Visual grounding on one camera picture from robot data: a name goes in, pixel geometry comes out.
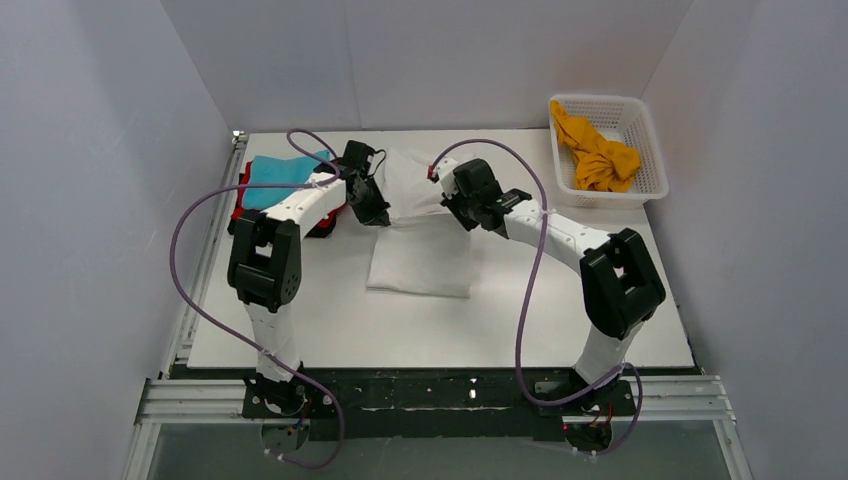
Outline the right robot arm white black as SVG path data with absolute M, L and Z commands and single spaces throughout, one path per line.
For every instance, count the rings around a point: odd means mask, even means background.
M 642 236 L 631 228 L 607 232 L 573 221 L 549 208 L 545 196 L 505 191 L 483 159 L 464 163 L 442 159 L 430 166 L 430 182 L 442 190 L 446 207 L 467 231 L 481 228 L 536 248 L 531 273 L 543 256 L 569 267 L 580 278 L 591 328 L 562 397 L 531 392 L 522 366 L 515 366 L 523 396 L 541 408 L 559 408 L 593 397 L 626 369 L 626 353 L 642 325 L 667 293 Z

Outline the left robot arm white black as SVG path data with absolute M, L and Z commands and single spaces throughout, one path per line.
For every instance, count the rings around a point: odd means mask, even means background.
M 360 224 L 386 227 L 389 203 L 375 179 L 377 150 L 349 141 L 333 168 L 314 169 L 304 188 L 277 204 L 246 211 L 235 222 L 227 281 L 244 304 L 260 346 L 251 401 L 275 415 L 299 414 L 319 390 L 294 376 L 301 365 L 290 304 L 302 274 L 302 240 L 348 205 Z

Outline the white t shirt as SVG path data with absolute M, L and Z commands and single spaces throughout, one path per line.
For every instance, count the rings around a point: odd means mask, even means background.
M 441 205 L 442 187 L 427 178 L 431 157 L 390 148 L 377 184 L 390 225 L 377 230 L 366 281 L 372 290 L 468 298 L 473 281 L 471 235 Z

